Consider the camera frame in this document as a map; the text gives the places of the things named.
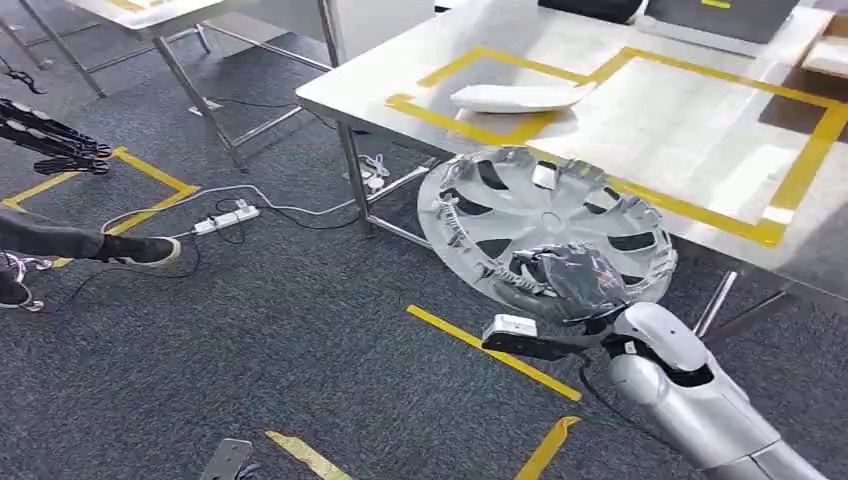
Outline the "dark left robot hand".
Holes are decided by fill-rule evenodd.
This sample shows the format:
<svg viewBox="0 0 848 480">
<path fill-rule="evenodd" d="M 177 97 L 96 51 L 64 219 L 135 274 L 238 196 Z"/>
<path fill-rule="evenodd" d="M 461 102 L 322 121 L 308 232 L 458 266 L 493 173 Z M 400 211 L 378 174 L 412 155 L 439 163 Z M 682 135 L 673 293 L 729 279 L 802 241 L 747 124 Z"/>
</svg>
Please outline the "dark left robot hand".
<svg viewBox="0 0 848 480">
<path fill-rule="evenodd" d="M 110 170 L 109 145 L 40 110 L 6 98 L 1 99 L 1 138 L 45 156 L 33 164 L 34 171 L 41 175 L 69 172 L 104 175 Z"/>
</svg>

